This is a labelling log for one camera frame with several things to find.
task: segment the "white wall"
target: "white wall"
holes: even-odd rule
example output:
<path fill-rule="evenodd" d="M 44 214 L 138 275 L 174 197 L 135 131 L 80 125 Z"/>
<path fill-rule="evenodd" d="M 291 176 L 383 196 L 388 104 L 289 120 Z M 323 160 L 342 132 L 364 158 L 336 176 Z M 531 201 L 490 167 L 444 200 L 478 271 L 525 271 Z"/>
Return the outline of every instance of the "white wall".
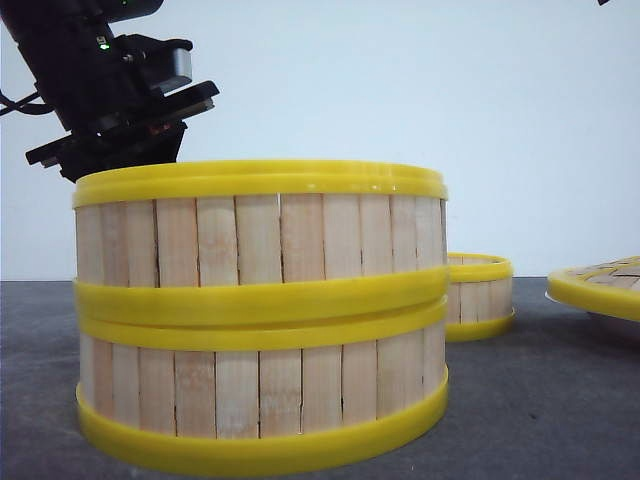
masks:
<path fill-rule="evenodd" d="M 640 2 L 166 0 L 117 33 L 193 40 L 222 94 L 181 160 L 326 157 L 440 170 L 451 250 L 518 275 L 640 254 Z M 32 91 L 3 33 L 2 87 Z M 73 186 L 2 119 L 2 278 L 74 275 Z"/>

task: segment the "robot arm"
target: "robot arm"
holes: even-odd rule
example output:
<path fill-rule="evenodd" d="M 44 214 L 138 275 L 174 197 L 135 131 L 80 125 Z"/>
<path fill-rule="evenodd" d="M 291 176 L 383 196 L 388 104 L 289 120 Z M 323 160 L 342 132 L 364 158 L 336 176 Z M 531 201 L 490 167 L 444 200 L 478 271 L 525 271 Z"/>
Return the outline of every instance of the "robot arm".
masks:
<path fill-rule="evenodd" d="M 213 108 L 218 89 L 191 82 L 188 40 L 114 37 L 109 23 L 149 15 L 163 0 L 0 0 L 0 14 L 36 78 L 12 110 L 55 110 L 70 135 L 27 152 L 75 182 L 102 170 L 174 162 L 183 120 Z M 37 96 L 45 105 L 28 103 Z"/>

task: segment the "stacked bamboo steamers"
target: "stacked bamboo steamers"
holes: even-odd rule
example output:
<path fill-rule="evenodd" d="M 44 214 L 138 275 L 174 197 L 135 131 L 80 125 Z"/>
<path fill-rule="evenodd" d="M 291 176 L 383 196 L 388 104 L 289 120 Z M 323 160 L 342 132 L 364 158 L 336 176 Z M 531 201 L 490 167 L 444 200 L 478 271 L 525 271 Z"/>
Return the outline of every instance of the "stacked bamboo steamers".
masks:
<path fill-rule="evenodd" d="M 415 167 L 219 161 L 74 197 L 85 436 L 130 463 L 312 470 L 444 413 L 446 189 Z"/>

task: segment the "yellow plastic rim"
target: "yellow plastic rim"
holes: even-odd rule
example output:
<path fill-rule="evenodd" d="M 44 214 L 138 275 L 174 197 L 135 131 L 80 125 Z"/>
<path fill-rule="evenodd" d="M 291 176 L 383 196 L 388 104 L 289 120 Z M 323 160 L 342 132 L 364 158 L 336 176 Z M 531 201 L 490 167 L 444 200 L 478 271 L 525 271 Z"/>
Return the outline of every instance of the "yellow plastic rim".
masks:
<path fill-rule="evenodd" d="M 481 258 L 491 262 L 471 265 L 449 265 L 452 283 L 490 282 L 513 276 L 513 267 L 506 258 L 480 253 L 449 253 L 448 257 Z"/>
<path fill-rule="evenodd" d="M 218 160 L 145 165 L 78 180 L 74 208 L 157 198 L 274 193 L 373 193 L 447 198 L 442 176 L 407 165 L 347 160 Z"/>
<path fill-rule="evenodd" d="M 78 318 L 81 332 L 112 343 L 163 350 L 255 351 L 310 348 L 393 337 L 441 321 L 446 298 L 434 304 L 305 323 L 221 328 L 124 325 Z"/>
<path fill-rule="evenodd" d="M 218 287 L 74 282 L 78 317 L 154 327 L 267 326 L 392 310 L 440 299 L 446 266 L 371 277 Z"/>
<path fill-rule="evenodd" d="M 419 403 L 379 420 L 335 430 L 261 439 L 172 437 L 145 432 L 98 415 L 76 388 L 84 436 L 122 461 L 201 476 L 263 476 L 318 470 L 394 450 L 429 430 L 444 415 L 448 375 Z"/>
<path fill-rule="evenodd" d="M 577 276 L 569 275 L 569 270 L 573 269 L 558 270 L 549 275 L 547 293 L 551 298 L 589 312 L 640 321 L 640 291 L 586 281 L 590 276 L 613 269 Z"/>
<path fill-rule="evenodd" d="M 496 337 L 511 330 L 515 311 L 506 317 L 483 320 L 477 323 L 447 323 L 445 326 L 447 342 L 469 342 Z"/>

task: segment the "gray table surface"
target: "gray table surface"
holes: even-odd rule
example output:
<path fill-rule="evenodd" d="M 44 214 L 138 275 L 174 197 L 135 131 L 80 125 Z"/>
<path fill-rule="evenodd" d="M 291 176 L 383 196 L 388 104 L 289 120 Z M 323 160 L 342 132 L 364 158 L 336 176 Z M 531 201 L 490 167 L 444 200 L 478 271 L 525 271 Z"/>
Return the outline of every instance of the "gray table surface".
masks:
<path fill-rule="evenodd" d="M 640 347 L 518 278 L 502 337 L 447 345 L 450 399 L 426 435 L 377 458 L 287 478 L 639 479 Z M 178 479 L 78 432 L 69 282 L 2 283 L 2 478 Z"/>

